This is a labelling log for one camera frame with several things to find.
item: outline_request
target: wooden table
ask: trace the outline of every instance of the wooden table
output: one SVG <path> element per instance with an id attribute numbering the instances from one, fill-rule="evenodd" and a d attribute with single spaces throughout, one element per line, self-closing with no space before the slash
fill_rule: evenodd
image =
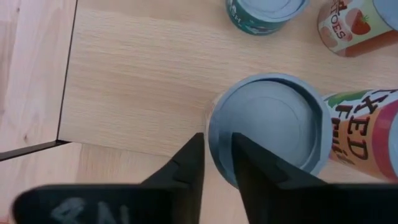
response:
<path id="1" fill-rule="evenodd" d="M 323 94 L 395 88 L 398 45 L 344 58 L 322 44 L 325 1 L 255 37 L 231 23 L 224 0 L 79 0 L 60 139 L 172 156 L 204 130 L 217 94 L 257 73 L 295 75 Z"/>
<path id="2" fill-rule="evenodd" d="M 203 131 L 208 102 L 247 76 L 288 73 L 324 94 L 395 88 L 398 46 L 358 58 L 323 46 L 325 1 L 254 37 L 232 25 L 224 0 L 79 0 L 59 133 L 75 2 L 0 1 L 0 152 L 57 134 L 77 142 L 0 162 L 0 223 L 38 185 L 144 180 Z M 238 191 L 206 159 L 201 223 L 247 223 Z M 320 177 L 379 181 L 334 162 Z"/>

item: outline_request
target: gray can lid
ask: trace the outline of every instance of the gray can lid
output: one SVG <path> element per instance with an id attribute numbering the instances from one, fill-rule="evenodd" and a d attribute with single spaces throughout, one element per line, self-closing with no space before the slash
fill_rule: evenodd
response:
<path id="1" fill-rule="evenodd" d="M 208 131 L 211 155 L 236 186 L 231 136 L 237 132 L 316 175 L 330 153 L 330 120 L 321 96 L 305 82 L 279 73 L 255 75 L 235 84 L 215 106 Z"/>
<path id="2" fill-rule="evenodd" d="M 265 22 L 284 22 L 301 13 L 309 0 L 238 0 L 253 17 Z"/>
<path id="3" fill-rule="evenodd" d="M 384 22 L 398 30 L 398 0 L 373 0 L 373 4 Z"/>

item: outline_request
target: food can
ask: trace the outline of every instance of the food can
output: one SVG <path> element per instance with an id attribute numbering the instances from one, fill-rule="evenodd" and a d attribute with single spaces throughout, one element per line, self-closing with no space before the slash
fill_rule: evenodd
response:
<path id="1" fill-rule="evenodd" d="M 398 42 L 397 0 L 329 0 L 318 31 L 334 53 L 355 57 Z"/>
<path id="2" fill-rule="evenodd" d="M 296 77 L 268 73 L 241 80 L 205 111 L 206 147 L 221 175 L 237 187 L 232 133 L 241 133 L 285 161 L 317 175 L 331 150 L 330 114 L 322 97 Z"/>
<path id="3" fill-rule="evenodd" d="M 300 14 L 309 0 L 226 0 L 232 22 L 252 35 L 278 31 L 291 18 Z"/>
<path id="4" fill-rule="evenodd" d="M 398 89 L 338 93 L 325 103 L 333 126 L 330 159 L 397 181 Z"/>

